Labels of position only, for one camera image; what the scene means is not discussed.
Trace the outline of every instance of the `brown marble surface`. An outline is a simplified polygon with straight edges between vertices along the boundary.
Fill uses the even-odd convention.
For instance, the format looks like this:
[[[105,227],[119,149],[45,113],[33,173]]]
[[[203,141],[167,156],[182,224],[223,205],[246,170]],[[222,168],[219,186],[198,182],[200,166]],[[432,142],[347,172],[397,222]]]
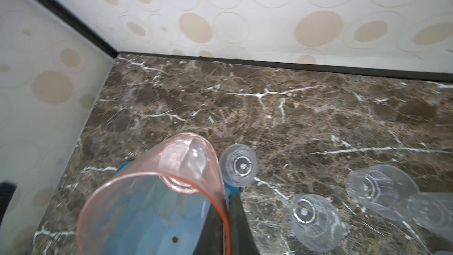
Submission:
[[[453,251],[413,223],[357,205],[343,184],[351,170],[386,163],[411,174],[422,191],[453,192],[451,85],[122,55],[35,235],[34,252],[77,254],[76,220],[90,194],[122,162],[187,131],[206,137],[218,155],[234,143],[255,151],[259,172],[241,198],[262,255],[314,254],[289,226],[288,200],[299,193],[322,195],[339,210],[345,234],[330,254]]]

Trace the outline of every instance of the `white wall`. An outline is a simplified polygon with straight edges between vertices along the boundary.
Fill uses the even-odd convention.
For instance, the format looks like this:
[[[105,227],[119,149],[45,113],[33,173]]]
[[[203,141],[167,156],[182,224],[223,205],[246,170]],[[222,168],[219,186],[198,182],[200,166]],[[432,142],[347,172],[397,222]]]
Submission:
[[[120,51],[453,73],[453,0],[59,1]]]
[[[33,0],[0,0],[0,254],[31,245],[112,59]]]

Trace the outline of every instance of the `clear glass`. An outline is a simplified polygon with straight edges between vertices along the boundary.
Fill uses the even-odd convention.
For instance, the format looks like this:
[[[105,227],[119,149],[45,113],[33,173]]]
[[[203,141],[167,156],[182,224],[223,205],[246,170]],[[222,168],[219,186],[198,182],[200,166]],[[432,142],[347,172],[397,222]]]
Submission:
[[[397,167],[382,164],[352,171],[346,192],[359,203],[393,221],[410,221],[407,201],[420,193],[415,181]]]
[[[300,194],[290,208],[291,228],[297,239],[315,252],[328,252],[340,244],[343,227],[337,209],[322,196]]]
[[[226,148],[220,157],[223,179],[233,187],[251,184],[258,172],[258,161],[253,150],[242,144]]]
[[[407,208],[416,224],[453,242],[453,193],[412,195]]]
[[[191,254],[209,205],[230,229],[222,174],[209,142],[181,133],[138,156],[97,189],[79,215],[79,254]]]

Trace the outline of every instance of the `patterned wall panel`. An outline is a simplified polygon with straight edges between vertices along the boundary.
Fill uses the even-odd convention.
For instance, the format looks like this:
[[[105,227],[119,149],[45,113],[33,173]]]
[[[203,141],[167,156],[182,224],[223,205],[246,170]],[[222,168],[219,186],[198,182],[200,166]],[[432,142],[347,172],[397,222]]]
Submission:
[[[32,0],[0,0],[0,181],[17,184],[0,254],[23,254],[112,59]]]
[[[453,72],[453,0],[59,0],[121,51]]]

